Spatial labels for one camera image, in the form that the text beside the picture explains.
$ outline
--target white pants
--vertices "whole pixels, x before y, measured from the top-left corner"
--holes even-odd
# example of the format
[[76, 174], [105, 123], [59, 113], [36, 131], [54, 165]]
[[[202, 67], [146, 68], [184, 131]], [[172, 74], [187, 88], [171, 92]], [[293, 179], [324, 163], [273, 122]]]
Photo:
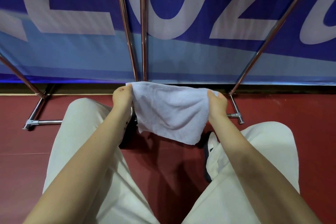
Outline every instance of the white pants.
[[[69, 105], [52, 147], [43, 192], [110, 111], [111, 107], [87, 98]], [[264, 122], [244, 129], [242, 134], [299, 191], [298, 155], [290, 129], [278, 122]], [[217, 147], [221, 149], [212, 152], [223, 151], [221, 145]], [[209, 159], [216, 162], [212, 153]], [[119, 148], [84, 223], [159, 223], [133, 181]], [[197, 199], [183, 223], [260, 222], [228, 163], [221, 167], [219, 174]]]

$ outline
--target forearm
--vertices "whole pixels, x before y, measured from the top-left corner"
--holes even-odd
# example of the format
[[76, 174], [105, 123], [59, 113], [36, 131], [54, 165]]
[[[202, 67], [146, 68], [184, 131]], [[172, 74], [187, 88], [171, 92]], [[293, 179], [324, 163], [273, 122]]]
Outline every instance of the forearm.
[[83, 221], [120, 141], [126, 120], [123, 111], [112, 109], [56, 176], [24, 224]]
[[216, 119], [213, 128], [262, 223], [320, 223], [288, 180], [227, 117]]

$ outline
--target red floor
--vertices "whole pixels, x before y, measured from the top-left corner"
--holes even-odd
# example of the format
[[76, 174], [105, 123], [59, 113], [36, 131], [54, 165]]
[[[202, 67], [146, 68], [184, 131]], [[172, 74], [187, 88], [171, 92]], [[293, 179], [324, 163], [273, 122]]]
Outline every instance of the red floor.
[[[80, 97], [53, 97], [42, 118], [62, 119], [69, 103]], [[111, 96], [90, 98], [111, 104]], [[301, 195], [323, 223], [336, 223], [336, 96], [241, 95], [236, 99], [245, 119], [240, 129], [263, 121], [279, 121], [291, 128], [299, 154]], [[42, 192], [59, 126], [37, 127], [32, 132], [21, 129], [37, 100], [36, 96], [0, 96], [3, 224], [22, 223]], [[133, 179], [162, 224], [181, 223], [207, 186], [203, 151], [149, 133], [135, 137], [123, 150]]]

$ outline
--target metal stand base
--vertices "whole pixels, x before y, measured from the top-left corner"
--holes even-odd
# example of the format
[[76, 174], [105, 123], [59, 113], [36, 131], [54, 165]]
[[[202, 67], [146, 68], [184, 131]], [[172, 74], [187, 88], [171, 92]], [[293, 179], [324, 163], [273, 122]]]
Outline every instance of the metal stand base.
[[242, 115], [240, 114], [239, 109], [238, 109], [238, 106], [237, 106], [235, 100], [233, 99], [233, 97], [232, 97], [231, 95], [230, 95], [230, 99], [231, 99], [231, 102], [232, 102], [234, 111], [235, 111], [236, 113], [229, 113], [229, 114], [227, 114], [227, 116], [228, 116], [229, 118], [238, 118], [238, 124], [239, 124], [239, 125], [244, 124], [243, 117], [242, 117]]
[[40, 115], [42, 109], [44, 108], [44, 105], [47, 103], [49, 97], [51, 96], [50, 92], [53, 88], [53, 85], [48, 84], [46, 87], [43, 96], [44, 98], [41, 98], [39, 102], [37, 103], [36, 107], [34, 108], [33, 112], [29, 116], [28, 120], [26, 121], [26, 124], [23, 126], [23, 130], [32, 130], [34, 126], [37, 125], [55, 125], [55, 124], [61, 124], [62, 120], [36, 120], [38, 116]]

